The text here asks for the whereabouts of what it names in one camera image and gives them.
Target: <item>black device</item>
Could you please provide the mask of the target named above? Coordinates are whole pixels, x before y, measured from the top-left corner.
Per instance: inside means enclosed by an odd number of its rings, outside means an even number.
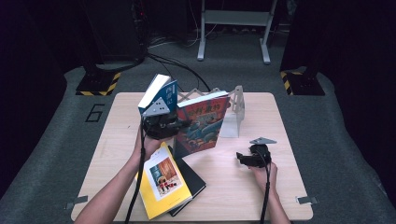
[[[190,125],[190,120],[184,121],[178,119],[176,111],[169,114],[146,117],[143,120],[143,129],[148,136],[154,139],[172,137],[176,135],[181,128],[186,128]]]
[[[103,63],[141,63],[148,24],[142,0],[81,0]]]
[[[239,152],[236,152],[236,158],[245,164],[246,166],[264,167],[271,163],[271,153],[268,150],[268,146],[265,144],[255,144],[250,148],[251,155],[244,156]]]

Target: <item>yellow book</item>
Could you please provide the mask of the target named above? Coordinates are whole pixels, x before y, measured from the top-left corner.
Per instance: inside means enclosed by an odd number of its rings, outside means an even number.
[[[153,219],[192,200],[190,190],[166,143],[162,143],[145,162],[140,195],[148,219]]]

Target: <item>table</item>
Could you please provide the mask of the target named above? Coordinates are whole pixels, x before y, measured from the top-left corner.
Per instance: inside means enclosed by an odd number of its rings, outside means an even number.
[[[260,38],[262,48],[262,59],[265,64],[270,64],[267,40],[274,18],[277,0],[272,0],[271,9],[268,12],[258,11],[228,11],[228,10],[206,10],[205,0],[201,6],[201,40],[198,48],[198,61],[204,60],[205,55],[205,24],[232,24],[232,25],[255,25],[265,26],[264,36]]]
[[[143,92],[122,92],[116,95],[105,127],[99,138],[78,197],[90,200],[128,160],[134,148],[139,125],[137,105]],[[296,160],[280,117],[275,97],[266,92],[245,92],[245,119],[238,138],[220,138],[216,147],[191,154],[185,162],[206,182],[206,188],[177,216],[168,214],[151,221],[257,221],[262,212],[263,193],[253,173],[239,163],[235,152],[248,154],[250,140],[265,137],[276,140],[268,145],[278,166],[276,188],[291,220],[308,220],[313,216],[310,204],[299,204],[295,197],[306,196]],[[126,218],[135,184],[128,190],[115,221]],[[86,203],[75,205],[75,220]],[[148,221],[141,197],[137,197],[131,215],[133,221]]]

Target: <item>book cover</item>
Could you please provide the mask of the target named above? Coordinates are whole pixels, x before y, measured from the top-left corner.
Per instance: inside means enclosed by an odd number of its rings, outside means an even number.
[[[148,219],[167,213],[192,199],[190,190],[166,143],[162,143],[145,162],[140,195]]]
[[[178,118],[191,120],[191,126],[180,129],[175,136],[175,160],[216,146],[229,101],[227,95],[177,108]]]
[[[198,174],[195,173],[195,171],[192,170],[192,168],[185,161],[183,161],[183,159],[176,160],[176,164],[181,174],[183,175],[184,180],[187,183],[187,186],[189,186],[190,192],[192,194],[192,198],[194,199],[206,187],[206,182],[200,176],[198,176]],[[191,201],[183,203],[181,206],[172,209],[171,211],[169,211],[169,214],[172,217],[174,217],[189,202]]]
[[[157,74],[138,105],[143,116],[167,114],[177,106],[177,80]]]

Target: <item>gray carpet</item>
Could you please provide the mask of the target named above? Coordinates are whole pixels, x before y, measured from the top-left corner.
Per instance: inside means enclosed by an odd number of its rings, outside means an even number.
[[[231,91],[242,85],[244,91],[266,91],[275,96],[307,193],[319,200],[312,205],[314,216],[306,223],[394,223],[395,209],[375,171],[349,137],[330,80],[318,75],[326,96],[288,96],[278,71],[287,35],[275,35],[269,48],[270,65],[262,62],[259,38],[228,35],[207,40],[203,62],[196,60],[198,43],[191,47],[165,44],[148,52],[180,60],[210,88]],[[167,67],[183,90],[197,87],[193,74]],[[0,201],[0,223],[71,223],[72,210],[64,206],[78,196],[115,95],[144,91],[156,73],[168,74],[160,63],[146,59],[122,72],[109,96],[76,96],[84,70],[66,73],[63,101]],[[205,91],[202,83],[199,87]],[[94,105],[103,110],[102,117],[98,122],[85,122]]]

